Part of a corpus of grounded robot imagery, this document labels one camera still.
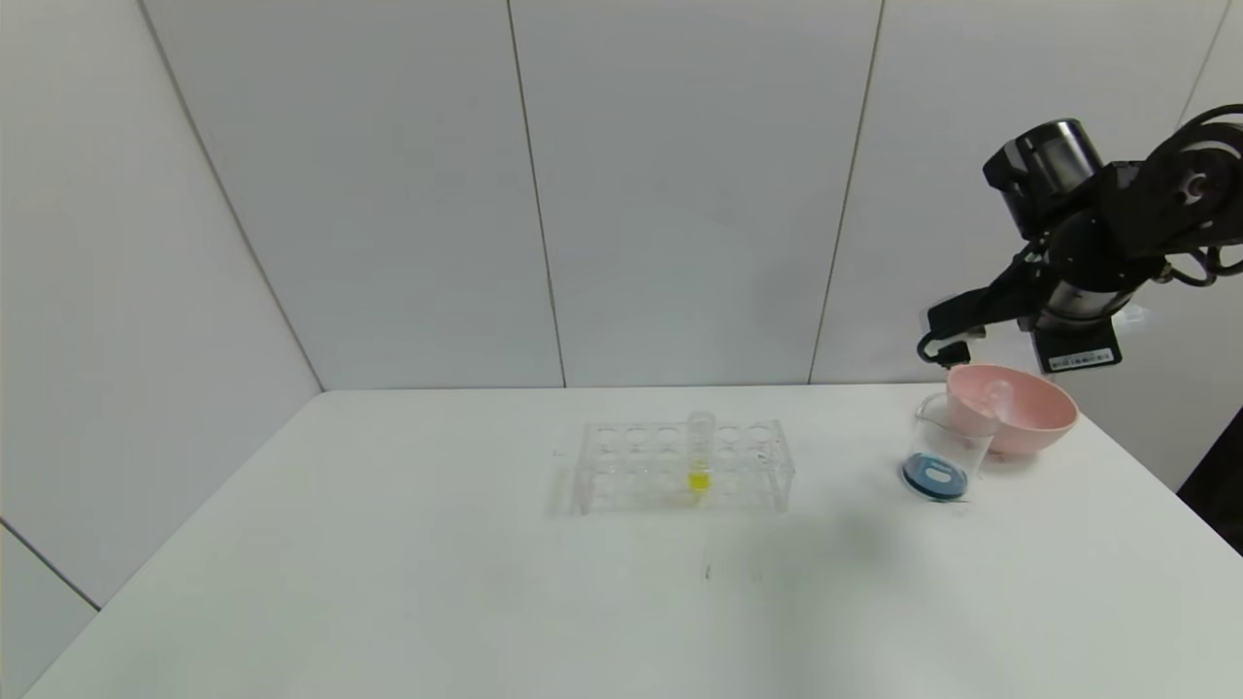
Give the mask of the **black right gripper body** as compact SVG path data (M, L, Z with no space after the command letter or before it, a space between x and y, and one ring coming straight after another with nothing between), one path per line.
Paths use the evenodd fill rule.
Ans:
M1030 318L1030 345L1044 376L1122 363L1112 317L1136 287L1093 291L1044 276L1037 286L1037 313Z

